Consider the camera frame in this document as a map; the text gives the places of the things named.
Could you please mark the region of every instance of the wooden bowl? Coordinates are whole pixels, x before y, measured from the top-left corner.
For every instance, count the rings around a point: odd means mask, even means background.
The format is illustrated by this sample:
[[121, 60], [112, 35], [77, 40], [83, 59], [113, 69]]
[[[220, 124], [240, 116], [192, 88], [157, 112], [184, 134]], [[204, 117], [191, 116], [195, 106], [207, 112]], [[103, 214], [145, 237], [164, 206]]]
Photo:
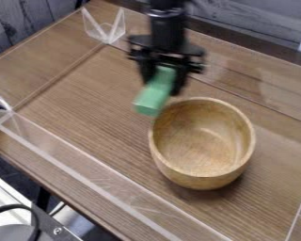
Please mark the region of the wooden bowl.
[[245, 114], [212, 98], [169, 105], [149, 131], [151, 153], [161, 173], [192, 189], [229, 184], [245, 170], [255, 143]]

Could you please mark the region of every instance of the green block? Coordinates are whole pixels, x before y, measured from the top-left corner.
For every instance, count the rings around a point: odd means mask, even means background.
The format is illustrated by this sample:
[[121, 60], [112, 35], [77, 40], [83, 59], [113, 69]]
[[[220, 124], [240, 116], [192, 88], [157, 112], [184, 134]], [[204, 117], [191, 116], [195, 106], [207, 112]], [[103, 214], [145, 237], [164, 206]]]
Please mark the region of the green block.
[[160, 114], [171, 96], [175, 78], [175, 69], [163, 66], [157, 67], [157, 72], [135, 101], [135, 108], [139, 113], [147, 116]]

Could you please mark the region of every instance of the bowl rim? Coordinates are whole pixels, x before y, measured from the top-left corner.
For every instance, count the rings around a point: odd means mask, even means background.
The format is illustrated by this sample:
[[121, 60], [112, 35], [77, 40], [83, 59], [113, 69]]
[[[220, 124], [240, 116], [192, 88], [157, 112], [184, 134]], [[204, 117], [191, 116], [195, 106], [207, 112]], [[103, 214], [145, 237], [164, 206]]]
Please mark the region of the bowl rim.
[[[167, 161], [167, 158], [161, 155], [161, 152], [157, 148], [157, 145], [155, 143], [155, 125], [157, 122], [159, 117], [161, 116], [163, 111], [165, 111], [165, 109], [168, 109], [169, 107], [172, 107], [176, 104], [180, 103], [187, 103], [187, 102], [192, 102], [192, 101], [207, 101], [207, 102], [213, 102], [213, 103], [219, 103], [223, 104], [224, 106], [229, 107], [243, 118], [243, 120], [247, 123], [248, 126], [248, 132], [249, 132], [249, 144], [248, 144], [248, 150], [247, 153], [244, 155], [244, 157], [241, 158], [241, 163], [243, 165], [235, 167], [233, 169], [229, 169], [225, 173], [220, 173], [217, 175], [189, 175], [189, 173], [185, 173], [180, 170], [176, 170], [175, 167], [172, 167], [171, 163]], [[184, 176], [192, 177], [192, 178], [213, 178], [213, 177], [223, 177], [225, 175], [228, 175], [229, 173], [235, 172], [237, 169], [240, 169], [247, 163], [248, 160], [253, 154], [253, 150], [255, 150], [255, 146], [256, 146], [256, 133], [255, 133], [255, 129], [253, 129], [253, 125], [251, 123], [251, 120], [248, 118], [248, 116], [244, 114], [244, 112], [236, 107], [233, 106], [231, 103], [216, 99], [216, 98], [211, 98], [211, 97], [191, 97], [191, 98], [181, 98], [179, 101], [172, 102], [171, 104], [168, 104], [164, 109], [163, 109], [160, 115], [155, 118], [151, 129], [148, 131], [148, 141], [149, 141], [149, 148], [151, 148], [151, 152], [152, 154], [155, 154], [157, 156], [157, 158], [161, 160], [161, 162], [167, 165], [167, 167], [172, 170], [175, 170], [176, 172], [179, 172], [180, 174], [183, 174]]]

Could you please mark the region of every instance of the wooden table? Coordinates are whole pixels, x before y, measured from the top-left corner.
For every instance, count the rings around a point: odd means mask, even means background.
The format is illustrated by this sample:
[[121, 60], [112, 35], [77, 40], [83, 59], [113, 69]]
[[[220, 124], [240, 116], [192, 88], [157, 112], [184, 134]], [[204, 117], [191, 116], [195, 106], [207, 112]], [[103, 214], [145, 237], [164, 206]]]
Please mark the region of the wooden table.
[[[107, 22], [119, 8], [92, 1], [88, 9]], [[145, 17], [125, 13], [128, 32], [147, 32]], [[140, 75], [127, 59], [125, 42], [112, 47], [89, 39], [79, 12], [0, 57], [0, 94], [19, 115], [57, 136], [32, 130], [32, 143], [61, 163], [53, 165], [3, 131], [0, 153], [123, 239], [164, 236], [100, 196], [92, 186], [100, 185], [100, 165], [80, 150], [229, 239], [284, 240], [301, 202], [301, 67], [196, 32], [189, 31], [189, 38], [207, 49], [208, 66], [189, 78], [181, 97], [228, 101], [255, 124], [256, 151], [236, 182], [199, 192], [161, 176], [148, 150], [152, 119], [132, 111]], [[75, 149], [57, 146], [60, 138]]]

